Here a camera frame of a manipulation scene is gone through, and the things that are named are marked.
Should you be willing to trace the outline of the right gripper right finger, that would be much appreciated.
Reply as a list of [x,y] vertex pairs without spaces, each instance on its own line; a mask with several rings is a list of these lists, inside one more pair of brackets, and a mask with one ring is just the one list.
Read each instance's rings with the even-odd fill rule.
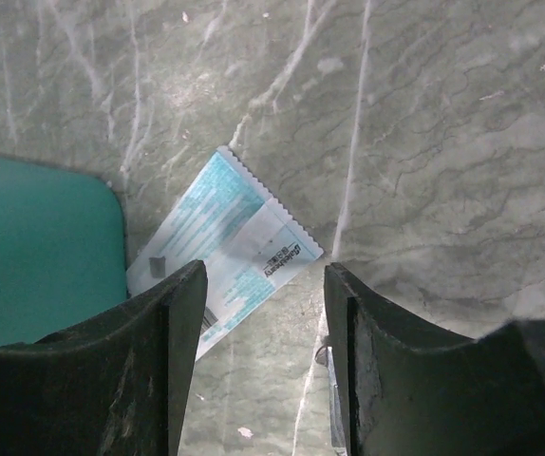
[[350,455],[545,455],[545,319],[480,338],[324,273],[329,343]]

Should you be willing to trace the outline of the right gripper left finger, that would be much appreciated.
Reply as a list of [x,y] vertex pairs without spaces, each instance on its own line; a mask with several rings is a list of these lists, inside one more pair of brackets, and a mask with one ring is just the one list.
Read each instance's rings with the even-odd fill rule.
[[33,344],[0,347],[0,455],[174,455],[207,297],[194,260]]

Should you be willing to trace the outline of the blue white card packet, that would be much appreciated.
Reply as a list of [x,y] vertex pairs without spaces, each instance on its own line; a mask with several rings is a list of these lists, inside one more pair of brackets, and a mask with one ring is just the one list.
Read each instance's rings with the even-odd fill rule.
[[220,146],[127,271],[139,295],[193,260],[208,285],[197,356],[323,254],[271,191]]

